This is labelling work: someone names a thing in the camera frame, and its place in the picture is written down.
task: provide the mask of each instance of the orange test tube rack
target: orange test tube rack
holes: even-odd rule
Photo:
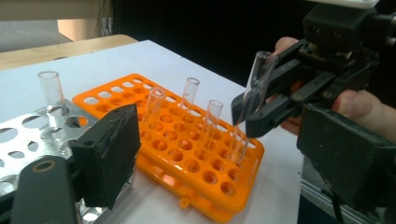
[[[131,74],[83,92],[73,99],[88,113],[102,118],[122,105],[136,104],[139,122],[145,116],[149,90],[158,84]],[[218,223],[230,221],[248,201],[264,148],[250,139],[240,164],[227,159],[233,126],[220,120],[213,141],[198,148],[205,111],[193,106],[180,111],[181,97],[165,90],[165,100],[153,128],[140,128],[142,146],[136,166],[180,197],[179,206],[195,207]]]

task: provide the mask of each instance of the test tube rack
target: test tube rack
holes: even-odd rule
[[[0,123],[0,196],[17,189],[21,170],[46,156],[68,159],[70,146],[97,119],[65,100],[48,112],[46,107]],[[86,207],[78,202],[84,224],[93,223],[106,209]]]
[[[158,84],[139,74],[111,81],[73,98],[73,103],[96,118],[122,105],[136,104],[141,123],[149,90]],[[154,129],[140,129],[142,146],[136,166],[180,197],[181,208],[192,205],[218,223],[230,221],[248,201],[264,148],[250,139],[241,163],[227,159],[233,126],[220,120],[213,142],[198,148],[205,111],[193,105],[180,113],[181,98],[165,90],[165,100]]]

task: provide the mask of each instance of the test tube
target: test tube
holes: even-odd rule
[[[269,51],[258,51],[256,53],[242,102],[242,112],[233,126],[233,138],[228,155],[231,161],[240,163],[245,157],[250,141],[250,138],[244,132],[246,129],[245,119],[265,103],[276,60],[277,56]]]
[[[141,126],[141,129],[144,133],[149,134],[152,131],[155,131],[157,118],[161,112],[163,99],[165,99],[165,90],[158,86],[152,87],[148,95],[146,112]]]
[[[198,142],[198,148],[204,150],[212,149],[212,143],[216,133],[217,125],[219,123],[219,117],[222,107],[223,103],[220,101],[209,101],[206,115],[204,118],[204,125],[202,127],[200,139]]]
[[[181,111],[187,111],[188,114],[190,113],[199,84],[200,81],[198,79],[194,77],[187,78],[180,104]]]
[[[59,74],[54,71],[38,73],[38,78],[47,104],[47,113],[54,117],[64,116],[68,109],[65,106]]]

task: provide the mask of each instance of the screw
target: screw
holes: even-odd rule
[[[317,26],[311,26],[311,32],[314,34],[318,34],[320,32],[320,28]]]
[[[302,96],[300,93],[294,93],[294,94],[291,96],[291,98],[292,98],[294,101],[301,101],[301,99],[303,98],[303,96]]]
[[[331,91],[324,91],[323,92],[323,96],[325,98],[331,98],[332,97],[332,92]]]

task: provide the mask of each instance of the rack hole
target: rack hole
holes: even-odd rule
[[[157,150],[160,150],[160,151],[164,151],[164,150],[166,150],[168,148],[168,145],[163,140],[155,140],[152,143],[152,146],[154,147],[154,149],[157,149]]]
[[[151,122],[148,127],[154,132],[159,132],[160,130],[163,129],[163,125],[160,122],[155,122],[155,121]]]
[[[14,139],[18,135],[18,130],[14,128],[0,129],[0,143],[6,143]]]
[[[195,117],[201,117],[201,112],[192,109],[190,113]]]
[[[189,131],[189,137],[192,140],[198,140],[199,139],[199,133],[196,131]]]
[[[184,116],[183,121],[185,123],[194,123],[194,118],[192,116]]]
[[[177,101],[177,98],[175,96],[166,96],[165,98],[167,101],[169,101],[170,103],[174,103]]]
[[[143,83],[143,80],[140,79],[140,78],[137,78],[137,77],[132,79],[132,81],[135,82],[135,83]]]
[[[235,186],[231,183],[224,182],[220,185],[221,192],[223,192],[227,196],[234,196],[236,193]]]
[[[213,167],[213,169],[215,169],[217,171],[223,171],[224,170],[224,162],[220,161],[220,160],[212,161],[212,167]]]
[[[8,156],[14,158],[14,159],[23,159],[25,155],[21,151],[11,151],[8,152]]]
[[[189,160],[186,161],[187,170],[191,173],[198,173],[201,170],[201,166],[197,161]]]
[[[206,149],[213,150],[216,149],[216,142],[210,139],[201,140],[202,146]]]
[[[111,110],[111,107],[108,105],[99,105],[96,107],[96,111],[99,111],[101,113],[107,113]]]
[[[197,150],[194,152],[194,155],[200,161],[206,161],[207,158],[209,157],[209,154],[207,152],[205,152],[204,150]]]
[[[122,82],[122,86],[126,88],[132,88],[134,84],[132,84],[131,82]]]
[[[223,126],[222,123],[219,123],[217,128],[219,129],[219,131],[221,131],[222,133],[225,133],[228,131],[228,129],[226,127]]]
[[[192,149],[192,143],[189,140],[186,140],[186,139],[181,139],[178,142],[178,145],[184,150],[191,150]]]
[[[165,138],[168,139],[168,140],[173,141],[173,140],[177,139],[177,134],[176,134],[176,132],[174,132],[174,131],[172,131],[172,130],[166,130],[166,131],[163,133],[163,137],[165,137]]]
[[[4,196],[16,189],[16,186],[13,184],[7,182],[7,181],[1,181],[0,182],[0,196]]]
[[[228,172],[228,177],[233,181],[239,181],[241,174],[237,170],[230,170]]]
[[[145,89],[143,89],[143,88],[135,88],[135,89],[134,89],[134,92],[136,92],[137,94],[143,94],[143,93],[145,93],[146,91],[145,91]]]
[[[170,122],[173,121],[173,119],[169,115],[161,115],[160,116],[160,121],[165,122],[165,123],[170,123]]]
[[[137,107],[146,108],[146,101],[139,100],[136,102]]]
[[[225,146],[230,147],[230,145],[231,145],[231,138],[226,138],[226,139],[224,139],[224,144],[225,144]]]
[[[144,115],[142,115],[142,114],[138,114],[138,115],[137,115],[137,120],[138,120],[139,122],[142,122],[144,119],[145,119],[145,116],[144,116]]]
[[[179,131],[179,132],[184,132],[187,129],[186,125],[184,123],[181,123],[181,122],[176,123],[174,125],[174,128],[175,128],[176,131]]]
[[[47,123],[47,119],[42,116],[32,116],[24,119],[22,126],[28,129],[41,128]]]
[[[38,150],[38,143],[34,141],[30,141],[27,144],[27,149],[32,152],[36,152]]]
[[[122,105],[123,101],[121,99],[113,99],[110,101],[110,103],[113,105]]]
[[[256,148],[256,144],[252,143],[251,141],[248,142],[247,146],[250,148]]]
[[[219,130],[215,130],[214,132],[213,132],[213,136],[212,136],[214,139],[216,139],[216,140],[220,140],[221,139],[221,133],[220,133],[220,131]]]
[[[170,157],[171,161],[182,161],[183,160],[183,153],[177,149],[172,149],[168,152],[168,156]]]
[[[228,159],[228,150],[227,149],[223,149],[219,152],[219,155],[223,158],[223,159]]]
[[[102,98],[110,98],[111,97],[111,94],[108,91],[101,91],[98,93],[98,95]]]
[[[166,108],[169,106],[169,103],[166,101],[163,101],[163,104],[161,105],[162,108]]]
[[[169,112],[172,115],[178,116],[180,114],[181,109],[179,107],[172,107],[170,108]]]
[[[206,183],[211,185],[215,185],[216,183],[218,183],[218,177],[212,172],[204,172],[203,179]]]
[[[150,137],[151,137],[151,134],[149,132],[147,132],[147,131],[143,131],[143,132],[140,133],[140,137],[142,139],[149,140]]]
[[[119,87],[119,86],[114,86],[114,87],[111,88],[111,90],[114,91],[114,92],[122,92],[123,91],[123,89],[121,87]]]
[[[203,126],[204,126],[203,123],[197,123],[197,124],[196,124],[196,127],[197,127],[197,129],[198,129],[199,131],[202,130],[202,127],[203,127]]]
[[[152,86],[148,83],[143,84],[143,87],[150,90],[152,88]]]
[[[125,94],[122,95],[122,97],[124,99],[127,99],[127,100],[133,100],[134,99],[134,95],[131,94],[131,93],[125,93]]]
[[[97,103],[99,103],[98,99],[96,99],[95,97],[87,97],[83,100],[83,102],[87,105],[96,105]]]
[[[70,117],[66,120],[69,128],[82,128],[88,124],[88,120],[82,116]]]

